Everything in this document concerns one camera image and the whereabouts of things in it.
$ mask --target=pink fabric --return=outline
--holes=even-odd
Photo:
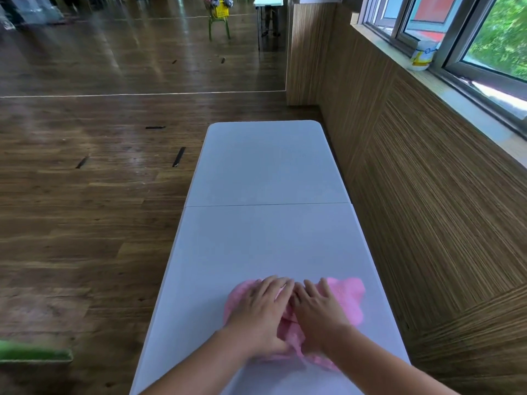
[[[349,322],[353,325],[359,325],[363,320],[363,313],[360,310],[360,300],[365,292],[364,285],[360,279],[350,278],[345,280],[337,280],[328,278],[329,287],[332,289],[335,298],[337,298],[340,306],[344,310],[346,317]],[[243,298],[245,293],[256,280],[247,280],[241,284],[238,284],[227,298],[225,303],[225,310],[223,313],[223,322],[227,322],[230,314],[236,308],[240,300]],[[288,305],[282,320],[278,326],[277,335],[280,339],[286,341],[295,350],[296,354],[300,358],[304,358],[301,351],[301,346],[306,337],[300,329],[300,325],[293,313],[292,308]],[[291,355],[274,355],[269,359],[287,359]],[[317,365],[324,366],[333,370],[338,370],[332,361],[327,358],[315,355],[309,355],[305,357],[307,360],[316,363]]]

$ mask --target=table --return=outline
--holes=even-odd
[[[258,34],[258,51],[260,51],[260,41],[261,41],[261,34],[262,34],[261,8],[262,7],[282,7],[284,5],[284,0],[254,0],[253,5],[256,8],[256,31]]]
[[[359,330],[408,362],[320,125],[313,121],[211,125],[131,394],[160,378],[221,327],[223,305],[236,284],[275,273],[313,281],[321,276],[361,278],[366,293]],[[251,362],[223,392],[290,393],[360,391],[342,374],[295,358]]]

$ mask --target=green chair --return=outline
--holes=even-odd
[[[69,349],[48,349],[0,340],[0,363],[70,363],[72,360]]]
[[[209,40],[212,41],[212,23],[213,22],[225,22],[225,30],[227,31],[227,38],[230,40],[229,32],[229,20],[227,17],[218,18],[214,16],[214,8],[207,8],[209,12]]]

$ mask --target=wooden floor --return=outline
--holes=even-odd
[[[0,366],[0,394],[127,394],[207,127],[320,120],[285,106],[251,6],[213,43],[201,0],[143,8],[0,33],[0,338],[74,352]],[[168,92],[199,94],[115,95]]]

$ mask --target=wood-paneled wall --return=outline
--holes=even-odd
[[[317,100],[412,363],[463,394],[527,393],[527,170],[349,18]]]
[[[335,3],[294,4],[286,74],[287,105],[316,105]]]

